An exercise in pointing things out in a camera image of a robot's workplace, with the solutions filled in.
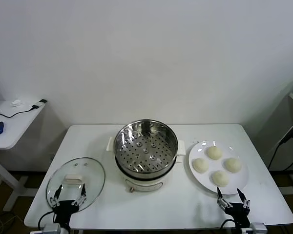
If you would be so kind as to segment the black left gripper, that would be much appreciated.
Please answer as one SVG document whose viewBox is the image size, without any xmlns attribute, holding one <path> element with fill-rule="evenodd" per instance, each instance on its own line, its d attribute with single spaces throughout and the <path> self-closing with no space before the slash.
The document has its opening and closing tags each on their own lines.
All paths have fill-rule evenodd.
<svg viewBox="0 0 293 234">
<path fill-rule="evenodd" d="M 79 197 L 75 200 L 61 200 L 59 201 L 59 196 L 62 191 L 63 186 L 60 185 L 55 191 L 53 197 L 50 197 L 50 206 L 54 207 L 53 212 L 55 214 L 55 223 L 69 224 L 72 214 L 79 211 L 79 206 L 81 206 L 86 200 L 86 189 L 85 184 L 83 184 L 81 193 Z"/>
</svg>

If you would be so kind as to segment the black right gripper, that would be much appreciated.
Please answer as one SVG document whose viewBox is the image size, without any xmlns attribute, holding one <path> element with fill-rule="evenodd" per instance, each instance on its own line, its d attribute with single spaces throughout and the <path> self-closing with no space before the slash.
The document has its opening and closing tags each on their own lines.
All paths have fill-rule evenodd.
<svg viewBox="0 0 293 234">
<path fill-rule="evenodd" d="M 237 192 L 242 203 L 228 203 L 223 198 L 219 187 L 217 187 L 217 204 L 227 215 L 233 218 L 236 227 L 249 227 L 250 221 L 248 214 L 250 212 L 250 200 L 246 199 L 246 196 L 240 189 L 237 188 Z"/>
</svg>

